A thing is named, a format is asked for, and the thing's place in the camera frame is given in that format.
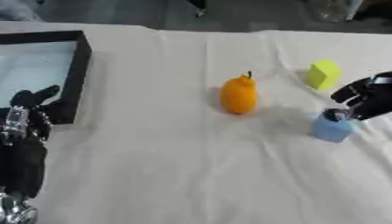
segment blue cup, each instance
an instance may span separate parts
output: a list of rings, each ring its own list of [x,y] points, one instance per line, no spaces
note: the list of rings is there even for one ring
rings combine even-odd
[[[332,121],[321,114],[311,126],[311,135],[334,143],[341,143],[354,132],[348,120]]]

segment yellow block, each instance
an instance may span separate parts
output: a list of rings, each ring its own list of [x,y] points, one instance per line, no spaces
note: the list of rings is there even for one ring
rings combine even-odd
[[[340,68],[330,60],[321,60],[311,65],[306,74],[305,82],[318,91],[332,87],[339,79]]]

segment black picture frame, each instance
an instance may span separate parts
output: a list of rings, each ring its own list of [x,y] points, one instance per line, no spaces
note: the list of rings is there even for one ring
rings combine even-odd
[[[55,112],[51,116],[53,124],[74,123],[78,104],[83,90],[88,63],[92,49],[83,31],[43,31],[24,33],[0,34],[0,45],[52,43],[74,41],[76,47],[73,53],[64,87]]]

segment robotic hand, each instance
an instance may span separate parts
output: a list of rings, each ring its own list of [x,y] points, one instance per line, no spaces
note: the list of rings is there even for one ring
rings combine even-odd
[[[392,111],[392,72],[357,80],[331,95],[349,109],[328,109],[325,115],[331,120],[367,120]]]
[[[0,108],[0,224],[32,224],[38,210],[27,200],[39,193],[45,175],[45,141],[51,130],[51,108],[41,105],[59,86],[14,95],[10,108]]]

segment white tablecloth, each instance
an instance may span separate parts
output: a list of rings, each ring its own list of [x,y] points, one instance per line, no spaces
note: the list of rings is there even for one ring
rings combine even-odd
[[[79,24],[94,49],[78,120],[52,134],[33,201],[42,224],[382,224],[392,222],[392,116],[344,143],[308,135],[329,94],[391,70],[389,35],[193,33]],[[303,82],[316,60],[344,71],[329,92]],[[256,74],[259,108],[229,115],[221,84]]]

